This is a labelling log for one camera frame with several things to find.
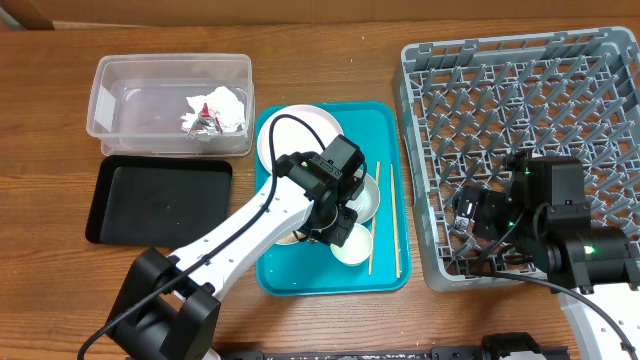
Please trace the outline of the white cup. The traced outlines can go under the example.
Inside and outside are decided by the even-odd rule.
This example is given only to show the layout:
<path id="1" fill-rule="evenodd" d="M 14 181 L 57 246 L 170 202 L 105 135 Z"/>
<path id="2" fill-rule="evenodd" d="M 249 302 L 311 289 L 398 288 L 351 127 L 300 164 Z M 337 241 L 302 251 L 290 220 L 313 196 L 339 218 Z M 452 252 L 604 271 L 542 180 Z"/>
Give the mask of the white cup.
<path id="1" fill-rule="evenodd" d="M 361 224 L 355 224 L 344 244 L 330 246 L 334 257 L 347 266 L 358 266 L 365 262 L 373 250 L 371 232 Z"/>

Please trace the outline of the pink bowl with rice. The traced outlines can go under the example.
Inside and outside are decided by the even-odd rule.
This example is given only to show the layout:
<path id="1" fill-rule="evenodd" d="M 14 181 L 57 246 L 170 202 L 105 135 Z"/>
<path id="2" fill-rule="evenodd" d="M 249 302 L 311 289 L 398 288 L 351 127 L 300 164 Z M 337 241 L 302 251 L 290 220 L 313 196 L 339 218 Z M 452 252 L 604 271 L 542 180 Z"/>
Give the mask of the pink bowl with rice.
<path id="1" fill-rule="evenodd" d="M 290 234 L 282 237 L 276 241 L 277 245 L 293 245 L 302 241 L 305 241 L 307 236 L 299 232 L 293 231 Z"/>

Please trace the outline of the red snack wrapper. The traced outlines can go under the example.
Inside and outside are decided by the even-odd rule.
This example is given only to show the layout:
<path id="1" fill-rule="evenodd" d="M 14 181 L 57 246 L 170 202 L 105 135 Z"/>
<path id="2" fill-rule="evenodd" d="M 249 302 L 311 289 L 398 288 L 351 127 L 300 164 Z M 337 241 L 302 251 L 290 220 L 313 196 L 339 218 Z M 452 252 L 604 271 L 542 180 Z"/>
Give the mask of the red snack wrapper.
<path id="1" fill-rule="evenodd" d="M 215 135 L 221 135 L 222 133 L 223 129 L 217 115 L 209 110 L 207 104 L 204 104 L 187 136 L 201 141 L 209 141 Z"/>

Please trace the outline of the white paper napkin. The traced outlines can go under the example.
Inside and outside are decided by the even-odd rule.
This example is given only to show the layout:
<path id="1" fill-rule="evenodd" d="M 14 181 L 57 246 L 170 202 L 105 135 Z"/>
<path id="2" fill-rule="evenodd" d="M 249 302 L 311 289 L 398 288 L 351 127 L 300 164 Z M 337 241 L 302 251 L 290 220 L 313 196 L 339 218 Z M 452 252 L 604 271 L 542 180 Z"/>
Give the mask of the white paper napkin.
<path id="1" fill-rule="evenodd" d="M 221 135 L 215 135 L 214 137 L 240 133 L 247 127 L 245 105 L 239 100 L 236 94 L 227 87 L 217 87 L 207 95 L 187 97 L 186 100 L 192 109 L 191 113 L 186 113 L 181 116 L 181 129 L 186 133 L 188 133 L 193 122 L 197 119 L 198 113 L 204 104 L 207 104 L 209 110 L 217 115 L 223 129 Z"/>

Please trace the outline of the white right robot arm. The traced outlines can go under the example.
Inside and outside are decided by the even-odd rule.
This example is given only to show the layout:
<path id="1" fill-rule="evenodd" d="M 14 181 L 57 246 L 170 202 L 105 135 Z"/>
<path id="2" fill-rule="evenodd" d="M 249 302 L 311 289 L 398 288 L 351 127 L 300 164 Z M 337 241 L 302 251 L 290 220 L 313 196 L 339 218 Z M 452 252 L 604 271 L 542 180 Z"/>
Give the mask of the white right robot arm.
<path id="1" fill-rule="evenodd" d="M 510 193 L 466 186 L 456 193 L 452 207 L 460 226 L 474 222 L 473 234 L 491 240 L 469 273 L 516 281 L 523 275 L 484 270 L 491 254 L 498 263 L 533 264 L 547 276 L 528 282 L 573 298 L 598 314 L 620 338 L 619 348 L 633 359 L 639 356 L 622 326 L 590 299 L 605 286 L 621 284 L 639 293 L 639 267 L 630 241 L 616 227 L 593 227 L 584 189 L 559 185 L 518 185 Z"/>

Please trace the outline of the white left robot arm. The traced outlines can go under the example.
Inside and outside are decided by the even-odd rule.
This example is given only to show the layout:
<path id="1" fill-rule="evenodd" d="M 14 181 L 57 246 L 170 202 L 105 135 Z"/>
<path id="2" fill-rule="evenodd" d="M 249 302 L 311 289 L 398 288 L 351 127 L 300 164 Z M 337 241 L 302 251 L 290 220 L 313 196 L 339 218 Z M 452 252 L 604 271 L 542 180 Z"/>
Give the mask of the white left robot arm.
<path id="1" fill-rule="evenodd" d="M 215 359 L 211 343 L 221 302 L 238 278 L 277 240 L 301 228 L 343 244 L 355 222 L 346 201 L 359 150 L 293 153 L 240 210 L 193 243 L 164 256 L 136 258 L 101 329 L 133 359 Z"/>

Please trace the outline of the grey dishwasher rack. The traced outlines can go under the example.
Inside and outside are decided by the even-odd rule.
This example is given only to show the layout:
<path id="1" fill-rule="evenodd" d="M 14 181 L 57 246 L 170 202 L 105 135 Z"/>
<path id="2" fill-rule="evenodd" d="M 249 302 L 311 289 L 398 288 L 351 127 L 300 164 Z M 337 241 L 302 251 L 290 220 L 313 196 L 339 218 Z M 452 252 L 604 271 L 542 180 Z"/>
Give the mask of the grey dishwasher rack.
<path id="1" fill-rule="evenodd" d="M 502 191 L 520 150 L 584 166 L 597 226 L 639 239 L 639 44 L 623 27 L 407 45 L 396 105 L 426 284 L 480 289 L 468 274 L 485 242 L 454 228 L 466 185 Z"/>

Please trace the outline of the black waste tray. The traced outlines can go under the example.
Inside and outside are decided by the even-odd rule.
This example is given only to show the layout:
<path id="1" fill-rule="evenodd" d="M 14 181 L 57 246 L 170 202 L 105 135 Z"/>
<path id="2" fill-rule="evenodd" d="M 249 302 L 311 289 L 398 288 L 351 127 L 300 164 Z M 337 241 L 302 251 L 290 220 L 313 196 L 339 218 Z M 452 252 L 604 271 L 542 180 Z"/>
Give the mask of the black waste tray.
<path id="1" fill-rule="evenodd" d="M 95 244 L 190 244 L 228 214 L 232 166 L 222 160 L 112 155 L 99 168 L 85 237 Z"/>

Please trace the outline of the clear plastic waste bin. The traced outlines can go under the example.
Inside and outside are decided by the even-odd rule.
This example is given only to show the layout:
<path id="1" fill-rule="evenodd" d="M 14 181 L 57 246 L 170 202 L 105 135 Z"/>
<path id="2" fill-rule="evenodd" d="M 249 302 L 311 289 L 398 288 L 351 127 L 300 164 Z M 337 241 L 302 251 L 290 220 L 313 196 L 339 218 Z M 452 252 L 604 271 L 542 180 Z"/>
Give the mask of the clear plastic waste bin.
<path id="1" fill-rule="evenodd" d="M 186 98 L 227 87 L 245 105 L 246 129 L 209 141 L 190 138 Z M 177 53 L 103 57 L 96 69 L 86 131 L 106 155 L 244 156 L 254 138 L 252 63 L 245 54 Z"/>

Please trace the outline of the grey-green bowl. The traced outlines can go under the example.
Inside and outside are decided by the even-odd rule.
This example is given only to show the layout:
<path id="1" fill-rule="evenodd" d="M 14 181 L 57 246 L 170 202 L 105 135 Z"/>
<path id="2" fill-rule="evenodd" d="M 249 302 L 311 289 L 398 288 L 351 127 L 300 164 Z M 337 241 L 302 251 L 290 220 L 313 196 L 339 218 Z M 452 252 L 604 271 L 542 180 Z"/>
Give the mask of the grey-green bowl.
<path id="1" fill-rule="evenodd" d="M 377 212 L 380 204 L 380 191 L 374 178 L 367 174 L 362 190 L 355 200 L 349 200 L 346 206 L 357 212 L 357 223 L 369 221 Z"/>

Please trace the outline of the left wooden chopstick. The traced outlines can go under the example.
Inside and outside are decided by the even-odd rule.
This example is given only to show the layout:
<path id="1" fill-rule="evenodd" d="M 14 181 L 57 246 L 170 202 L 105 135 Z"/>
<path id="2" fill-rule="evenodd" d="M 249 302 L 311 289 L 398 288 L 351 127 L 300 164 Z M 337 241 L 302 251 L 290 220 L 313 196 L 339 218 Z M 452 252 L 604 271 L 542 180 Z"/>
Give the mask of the left wooden chopstick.
<path id="1" fill-rule="evenodd" d="M 373 258 L 374 258 L 374 248 L 375 248 L 375 236 L 376 236 L 376 216 L 377 216 L 377 210 L 379 208 L 379 200 L 380 200 L 380 191 L 379 191 L 379 179 L 380 179 L 380 161 L 377 161 L 376 163 L 376 176 L 375 176 L 375 183 L 378 189 L 378 205 L 376 206 L 376 210 L 374 211 L 374 215 L 372 217 L 372 221 L 371 221 L 371 237 L 372 237 L 372 242 L 371 242 L 371 253 L 369 256 L 369 264 L 368 264 L 368 275 L 371 276 L 372 275 L 372 269 L 373 269 Z"/>

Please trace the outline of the wooden chopstick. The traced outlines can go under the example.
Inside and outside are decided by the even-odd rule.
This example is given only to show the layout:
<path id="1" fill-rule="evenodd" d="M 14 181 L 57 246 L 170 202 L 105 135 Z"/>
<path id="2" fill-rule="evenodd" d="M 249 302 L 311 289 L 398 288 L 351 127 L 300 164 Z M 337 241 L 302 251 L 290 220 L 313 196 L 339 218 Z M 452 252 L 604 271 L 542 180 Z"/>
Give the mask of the wooden chopstick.
<path id="1" fill-rule="evenodd" d="M 400 268 L 400 258 L 399 258 L 399 232 L 398 232 L 396 189 L 395 189 L 395 177 L 394 177 L 393 164 L 390 164 L 390 191 L 391 191 L 391 208 L 392 208 L 392 221 L 393 221 L 395 276 L 396 276 L 396 279 L 399 279 L 401 275 L 401 268 Z"/>
<path id="2" fill-rule="evenodd" d="M 380 191 L 379 191 L 379 179 L 380 179 L 380 161 L 377 161 L 376 163 L 376 176 L 375 176 L 375 183 L 378 189 L 378 205 L 376 206 L 376 210 L 374 211 L 374 215 L 372 217 L 372 221 L 371 221 L 371 237 L 372 237 L 372 242 L 371 242 L 371 253 L 369 256 L 369 264 L 368 264 L 368 275 L 371 276 L 372 275 L 372 269 L 373 269 L 373 258 L 374 258 L 374 248 L 375 248 L 375 236 L 376 236 L 376 216 L 377 216 L 377 210 L 379 208 L 379 200 L 380 200 Z"/>

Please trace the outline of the right wooden chopstick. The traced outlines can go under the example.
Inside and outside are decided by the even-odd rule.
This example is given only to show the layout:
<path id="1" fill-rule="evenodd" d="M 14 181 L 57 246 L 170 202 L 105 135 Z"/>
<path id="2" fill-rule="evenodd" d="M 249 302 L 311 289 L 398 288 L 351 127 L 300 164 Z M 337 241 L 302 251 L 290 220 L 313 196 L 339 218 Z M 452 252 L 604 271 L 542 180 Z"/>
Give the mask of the right wooden chopstick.
<path id="1" fill-rule="evenodd" d="M 398 232 L 396 189 L 395 189 L 395 177 L 394 177 L 393 164 L 390 164 L 390 191 L 391 191 L 391 208 L 392 208 L 392 221 L 393 221 L 395 276 L 396 276 L 396 279 L 399 279 L 401 275 L 401 268 L 400 268 L 400 258 L 399 258 L 399 232 Z"/>

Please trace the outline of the large pink plate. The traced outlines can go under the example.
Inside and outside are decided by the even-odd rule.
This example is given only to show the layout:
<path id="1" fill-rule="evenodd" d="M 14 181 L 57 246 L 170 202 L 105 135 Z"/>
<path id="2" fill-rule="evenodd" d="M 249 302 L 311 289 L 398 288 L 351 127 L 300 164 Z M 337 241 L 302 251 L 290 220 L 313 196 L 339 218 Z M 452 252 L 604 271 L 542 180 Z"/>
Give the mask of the large pink plate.
<path id="1" fill-rule="evenodd" d="M 269 129 L 272 121 L 279 115 L 288 114 L 308 124 L 328 146 L 335 137 L 343 135 L 341 125 L 336 118 L 320 107 L 298 104 L 285 107 L 272 107 L 264 111 L 258 118 L 258 136 L 256 152 L 266 172 L 272 173 L 271 152 L 269 149 Z M 290 155 L 294 152 L 322 152 L 320 144 L 312 133 L 300 123 L 291 119 L 279 120 L 274 129 L 275 156 Z"/>

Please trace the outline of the teal plastic tray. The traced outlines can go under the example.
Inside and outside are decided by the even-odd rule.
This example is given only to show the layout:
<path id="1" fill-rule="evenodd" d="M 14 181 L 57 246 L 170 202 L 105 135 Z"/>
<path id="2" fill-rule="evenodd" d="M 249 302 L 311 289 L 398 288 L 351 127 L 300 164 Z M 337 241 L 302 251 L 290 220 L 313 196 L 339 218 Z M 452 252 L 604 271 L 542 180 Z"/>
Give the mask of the teal plastic tray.
<path id="1" fill-rule="evenodd" d="M 381 204 L 376 216 L 372 275 L 368 263 L 347 266 L 329 247 L 308 242 L 273 245 L 257 262 L 259 285 L 273 296 L 330 295 L 395 291 L 411 275 L 411 256 L 396 119 L 391 109 L 374 101 L 321 103 L 341 125 L 344 135 L 363 151 L 368 173 L 380 161 Z M 390 164 L 394 166 L 401 275 L 395 276 Z"/>

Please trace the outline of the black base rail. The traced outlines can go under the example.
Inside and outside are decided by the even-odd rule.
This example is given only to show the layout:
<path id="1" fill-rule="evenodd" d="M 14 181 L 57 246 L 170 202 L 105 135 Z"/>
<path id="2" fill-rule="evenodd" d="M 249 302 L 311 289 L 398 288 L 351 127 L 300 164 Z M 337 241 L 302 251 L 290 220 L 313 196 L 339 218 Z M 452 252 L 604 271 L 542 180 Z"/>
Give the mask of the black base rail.
<path id="1" fill-rule="evenodd" d="M 526 332 L 486 335 L 479 345 L 433 346 L 418 351 L 265 353 L 234 351 L 222 360 L 570 360 L 567 347 L 543 347 Z"/>

